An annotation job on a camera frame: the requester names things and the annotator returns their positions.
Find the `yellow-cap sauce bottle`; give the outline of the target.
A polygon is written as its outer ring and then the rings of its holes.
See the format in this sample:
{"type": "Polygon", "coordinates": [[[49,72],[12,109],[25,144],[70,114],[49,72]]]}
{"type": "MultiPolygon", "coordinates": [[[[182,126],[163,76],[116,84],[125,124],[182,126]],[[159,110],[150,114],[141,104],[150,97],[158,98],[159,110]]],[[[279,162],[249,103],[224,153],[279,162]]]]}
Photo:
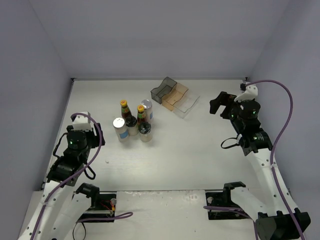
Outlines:
{"type": "Polygon", "coordinates": [[[147,115],[144,106],[140,104],[137,106],[137,123],[141,124],[143,122],[147,122],[147,115]]]}
{"type": "Polygon", "coordinates": [[[126,119],[127,117],[132,116],[131,110],[128,106],[128,102],[125,99],[122,99],[120,101],[120,106],[121,106],[121,116],[123,119],[126,119]]]}

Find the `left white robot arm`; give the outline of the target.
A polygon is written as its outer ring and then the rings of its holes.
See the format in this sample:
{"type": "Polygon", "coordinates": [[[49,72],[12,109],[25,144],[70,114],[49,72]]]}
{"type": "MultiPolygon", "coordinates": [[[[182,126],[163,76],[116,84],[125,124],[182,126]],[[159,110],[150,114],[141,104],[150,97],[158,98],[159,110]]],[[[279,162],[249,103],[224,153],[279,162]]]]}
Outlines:
{"type": "Polygon", "coordinates": [[[90,151],[98,151],[105,145],[100,123],[73,123],[64,133],[67,148],[58,156],[46,177],[42,197],[19,239],[21,240],[63,240],[72,225],[87,210],[94,210],[100,204],[99,187],[82,183],[75,190],[69,208],[61,212],[80,176],[90,167],[90,151]]]}

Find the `black-knob-lid spice jar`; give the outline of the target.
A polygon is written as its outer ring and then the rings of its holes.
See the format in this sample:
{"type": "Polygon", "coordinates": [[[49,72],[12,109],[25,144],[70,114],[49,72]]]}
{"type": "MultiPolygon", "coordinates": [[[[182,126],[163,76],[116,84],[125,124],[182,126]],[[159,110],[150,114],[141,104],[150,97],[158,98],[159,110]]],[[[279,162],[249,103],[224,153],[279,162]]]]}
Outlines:
{"type": "Polygon", "coordinates": [[[130,136],[136,136],[139,133],[138,121],[133,115],[125,118],[125,125],[130,136]]]}

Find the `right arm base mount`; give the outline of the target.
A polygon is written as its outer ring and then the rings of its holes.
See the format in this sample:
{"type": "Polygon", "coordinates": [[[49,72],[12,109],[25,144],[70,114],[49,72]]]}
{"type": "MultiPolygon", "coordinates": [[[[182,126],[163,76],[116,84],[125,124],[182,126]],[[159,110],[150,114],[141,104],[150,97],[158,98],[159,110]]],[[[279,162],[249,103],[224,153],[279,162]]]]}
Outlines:
{"type": "Polygon", "coordinates": [[[249,215],[237,204],[224,199],[222,191],[206,191],[206,206],[208,219],[213,220],[243,220],[249,215]]]}

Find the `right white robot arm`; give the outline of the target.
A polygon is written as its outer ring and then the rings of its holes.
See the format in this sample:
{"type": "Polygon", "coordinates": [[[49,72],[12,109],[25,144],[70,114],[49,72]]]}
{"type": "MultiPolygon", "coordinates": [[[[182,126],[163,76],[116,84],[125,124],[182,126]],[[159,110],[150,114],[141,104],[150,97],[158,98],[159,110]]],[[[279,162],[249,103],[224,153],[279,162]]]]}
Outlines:
{"type": "Polygon", "coordinates": [[[241,182],[224,184],[218,199],[223,211],[247,215],[253,220],[256,234],[261,240],[300,239],[311,223],[307,212],[300,211],[289,193],[277,162],[272,158],[273,144],[258,119],[260,104],[255,99],[237,101],[225,91],[209,102],[211,114],[219,107],[223,119],[229,120],[237,136],[236,147],[241,147],[252,165],[264,201],[260,201],[241,182]]]}

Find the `black-lid spice jar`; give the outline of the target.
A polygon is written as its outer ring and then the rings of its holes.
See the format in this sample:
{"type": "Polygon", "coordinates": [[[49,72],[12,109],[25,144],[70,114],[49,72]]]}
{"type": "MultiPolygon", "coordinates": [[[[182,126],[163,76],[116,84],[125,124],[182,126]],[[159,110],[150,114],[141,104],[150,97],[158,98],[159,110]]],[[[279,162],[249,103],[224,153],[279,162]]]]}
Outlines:
{"type": "Polygon", "coordinates": [[[152,126],[149,122],[141,122],[138,126],[140,140],[142,142],[149,142],[153,138],[152,126]]]}

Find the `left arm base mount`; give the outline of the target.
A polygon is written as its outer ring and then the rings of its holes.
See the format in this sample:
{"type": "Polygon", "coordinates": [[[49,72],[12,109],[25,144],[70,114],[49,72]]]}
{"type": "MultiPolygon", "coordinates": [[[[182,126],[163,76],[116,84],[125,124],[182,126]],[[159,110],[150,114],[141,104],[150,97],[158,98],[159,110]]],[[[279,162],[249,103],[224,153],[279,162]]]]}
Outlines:
{"type": "Polygon", "coordinates": [[[78,220],[83,223],[113,223],[115,217],[116,192],[102,192],[94,206],[88,208],[78,220]]]}

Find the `silver-cap shaker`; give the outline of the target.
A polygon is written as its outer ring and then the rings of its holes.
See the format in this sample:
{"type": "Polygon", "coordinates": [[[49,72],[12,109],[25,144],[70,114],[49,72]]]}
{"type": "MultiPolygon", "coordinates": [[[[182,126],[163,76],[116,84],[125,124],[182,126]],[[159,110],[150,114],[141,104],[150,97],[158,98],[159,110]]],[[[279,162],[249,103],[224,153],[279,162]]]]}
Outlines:
{"type": "Polygon", "coordinates": [[[149,123],[153,121],[153,104],[149,99],[144,99],[141,101],[141,105],[144,107],[144,112],[146,114],[146,119],[149,123]]]}
{"type": "Polygon", "coordinates": [[[127,130],[126,121],[122,117],[117,117],[112,122],[118,140],[125,142],[129,138],[129,132],[127,130]]]}

